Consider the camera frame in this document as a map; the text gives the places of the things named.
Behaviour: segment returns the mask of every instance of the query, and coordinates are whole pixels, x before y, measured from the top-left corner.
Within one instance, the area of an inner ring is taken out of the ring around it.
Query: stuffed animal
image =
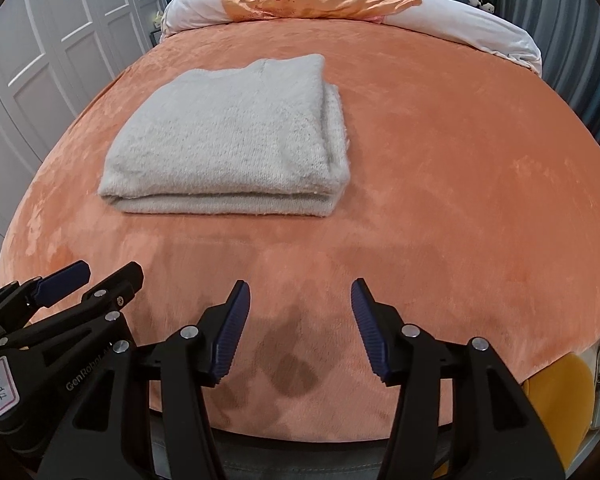
[[[496,11],[495,5],[493,5],[493,3],[489,0],[467,0],[466,2],[472,7],[484,10],[489,14],[493,14]]]

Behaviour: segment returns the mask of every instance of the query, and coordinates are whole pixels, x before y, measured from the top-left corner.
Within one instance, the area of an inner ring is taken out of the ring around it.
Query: orange bedspread
[[[314,52],[350,138],[351,183],[331,217],[133,216],[96,195],[111,141],[159,86]],[[466,46],[337,20],[207,27],[136,62],[61,139],[11,223],[0,285],[79,258],[93,282],[142,265],[125,308],[139,344],[249,282],[234,368],[205,392],[215,427],[384,438],[398,392],[370,370],[352,280],[437,338],[490,339],[520,380],[586,348],[600,336],[600,149],[540,78]],[[450,407],[445,390],[443,422]]]

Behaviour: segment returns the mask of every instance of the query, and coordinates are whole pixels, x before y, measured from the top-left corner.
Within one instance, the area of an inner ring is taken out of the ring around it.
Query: metal bolt
[[[489,348],[489,342],[483,337],[475,337],[471,341],[471,345],[480,352],[484,352],[487,348]]]
[[[402,327],[402,335],[405,337],[418,337],[420,329],[415,325],[405,325]]]
[[[180,336],[184,339],[192,339],[197,336],[199,332],[200,330],[198,330],[197,326],[190,325],[180,330]]]
[[[107,321],[115,321],[120,317],[120,313],[117,310],[112,310],[111,312],[107,312],[107,315],[104,317]]]
[[[123,339],[122,341],[113,343],[113,351],[116,354],[122,354],[122,352],[126,352],[127,350],[129,350],[129,341]]]

